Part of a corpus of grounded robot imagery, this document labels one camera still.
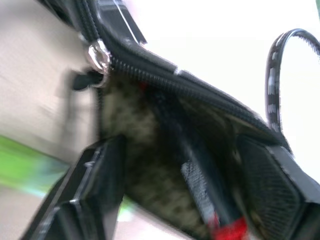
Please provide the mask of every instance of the bag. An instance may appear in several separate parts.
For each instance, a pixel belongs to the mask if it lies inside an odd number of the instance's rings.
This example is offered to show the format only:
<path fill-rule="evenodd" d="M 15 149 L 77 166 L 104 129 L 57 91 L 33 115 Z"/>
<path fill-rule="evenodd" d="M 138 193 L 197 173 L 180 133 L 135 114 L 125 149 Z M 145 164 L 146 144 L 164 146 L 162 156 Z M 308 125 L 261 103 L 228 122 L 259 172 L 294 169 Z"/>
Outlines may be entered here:
<path fill-rule="evenodd" d="M 113 156 L 124 152 L 121 140 L 122 147 L 110 155 L 110 165 L 87 161 L 97 164 L 97 169 L 114 169 L 115 176 L 124 171 L 123 184 L 121 177 L 117 181 L 113 176 L 85 177 L 83 173 L 80 179 L 84 180 L 78 184 L 85 183 L 88 194 L 77 199 L 83 203 L 99 200 L 78 212 L 73 209 L 72 194 L 50 207 L 43 204 L 41 209 L 52 213 L 51 221 L 48 215 L 42 221 L 35 218 L 32 224 L 40 226 L 38 232 L 31 224 L 33 234 L 27 231 L 23 239 L 38 239 L 41 233 L 42 239 L 74 239 L 68 229 L 64 237 L 49 234 L 55 226 L 53 218 L 65 216 L 57 211 L 73 211 L 73 220 L 67 219 L 78 224 L 77 238 L 111 239 L 114 225 L 110 227 L 103 216 L 115 221 L 107 213 L 117 211 L 123 194 L 198 240 L 236 240 L 249 235 L 266 240 L 320 238 L 320 187 L 294 161 L 281 132 L 279 101 L 284 46 L 290 37 L 299 36 L 319 53 L 320 44 L 310 33 L 289 31 L 271 48 L 266 73 L 267 125 L 236 99 L 146 50 L 146 40 L 121 1 L 41 2 L 80 33 L 93 70 L 77 74 L 70 87 L 95 89 L 98 141 L 106 146 L 124 136 L 126 156 L 124 164 L 115 164 L 118 158 Z M 82 159 L 75 166 L 83 165 Z M 68 192 L 70 179 L 60 185 L 61 191 Z M 110 182 L 118 182 L 120 188 L 115 202 Z M 108 197 L 89 194 L 95 185 L 103 191 L 102 183 Z"/>

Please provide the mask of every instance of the black handbag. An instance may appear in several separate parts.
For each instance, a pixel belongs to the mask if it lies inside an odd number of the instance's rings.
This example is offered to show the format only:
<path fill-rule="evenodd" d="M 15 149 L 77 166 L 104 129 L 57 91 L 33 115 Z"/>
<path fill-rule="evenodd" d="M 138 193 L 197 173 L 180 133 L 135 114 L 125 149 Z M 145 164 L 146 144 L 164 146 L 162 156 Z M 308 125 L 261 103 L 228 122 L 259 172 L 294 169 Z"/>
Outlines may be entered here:
<path fill-rule="evenodd" d="M 94 89 L 98 139 L 53 187 L 23 240 L 112 239 L 124 194 L 198 240 L 320 239 L 320 187 L 294 161 L 279 97 L 286 42 L 303 38 L 320 54 L 314 36 L 294 29 L 272 45 L 266 124 L 146 50 L 122 1 L 40 2 L 80 33 L 92 69 L 69 87 Z"/>

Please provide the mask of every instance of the zipper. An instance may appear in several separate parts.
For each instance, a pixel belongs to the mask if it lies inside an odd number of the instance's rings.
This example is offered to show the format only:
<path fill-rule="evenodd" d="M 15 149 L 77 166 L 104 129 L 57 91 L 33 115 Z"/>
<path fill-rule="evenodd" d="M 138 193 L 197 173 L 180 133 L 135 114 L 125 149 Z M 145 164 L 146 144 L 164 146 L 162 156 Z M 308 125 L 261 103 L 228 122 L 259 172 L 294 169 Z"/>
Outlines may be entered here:
<path fill-rule="evenodd" d="M 93 43 L 91 47 L 96 46 L 97 43 L 99 43 L 99 45 L 104 45 L 104 43 L 107 43 L 108 45 L 110 41 L 108 40 L 109 38 L 106 34 L 106 31 L 101 30 L 98 27 L 98 23 L 95 22 L 96 18 L 94 17 L 95 13 L 92 9 L 92 3 L 90 3 L 88 0 L 77 0 L 75 2 L 81 15 L 78 19 L 80 21 L 80 25 L 82 26 L 81 33 L 89 43 Z M 260 119 L 259 116 L 249 111 L 246 107 L 243 107 L 243 105 L 235 102 L 227 94 L 215 90 L 215 88 L 209 84 L 203 83 L 199 80 L 169 80 L 152 73 L 151 70 L 146 71 L 134 66 L 134 64 L 130 63 L 129 61 L 116 56 L 116 54 L 113 54 L 112 51 L 110 52 L 107 50 L 107 52 L 109 58 L 108 65 L 116 71 L 136 77 L 138 81 L 151 84 L 155 87 L 161 88 L 163 91 L 177 94 L 181 97 L 190 97 L 201 100 L 221 111 L 226 112 L 229 115 L 251 124 L 267 135 L 272 136 L 279 144 L 291 152 L 286 138 L 280 132 L 275 132 L 274 130 L 270 129 L 267 124 Z"/>

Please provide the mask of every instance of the zipper pull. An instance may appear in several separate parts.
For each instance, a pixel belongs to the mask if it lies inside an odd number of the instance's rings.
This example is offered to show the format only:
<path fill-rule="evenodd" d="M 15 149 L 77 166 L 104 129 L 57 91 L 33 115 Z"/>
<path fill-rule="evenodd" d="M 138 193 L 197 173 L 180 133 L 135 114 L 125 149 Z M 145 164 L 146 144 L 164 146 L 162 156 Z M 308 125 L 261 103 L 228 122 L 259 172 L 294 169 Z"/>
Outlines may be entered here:
<path fill-rule="evenodd" d="M 94 88 L 104 88 L 108 84 L 108 76 L 111 68 L 111 54 L 101 39 L 93 42 L 85 52 L 85 56 L 91 67 L 103 75 L 99 83 L 92 84 Z"/>

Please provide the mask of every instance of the metal zipper tab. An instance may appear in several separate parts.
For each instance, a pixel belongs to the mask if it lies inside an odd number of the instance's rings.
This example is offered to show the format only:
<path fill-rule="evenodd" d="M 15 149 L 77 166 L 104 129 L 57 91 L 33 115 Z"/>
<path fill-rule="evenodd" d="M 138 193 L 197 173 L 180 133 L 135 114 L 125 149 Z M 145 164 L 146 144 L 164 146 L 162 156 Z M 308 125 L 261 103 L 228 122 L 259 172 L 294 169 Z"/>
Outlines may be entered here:
<path fill-rule="evenodd" d="M 111 67 L 111 54 L 101 39 L 93 42 L 85 52 L 86 59 L 91 67 L 103 75 L 101 82 L 92 84 L 94 88 L 104 88 L 108 84 L 108 76 Z"/>

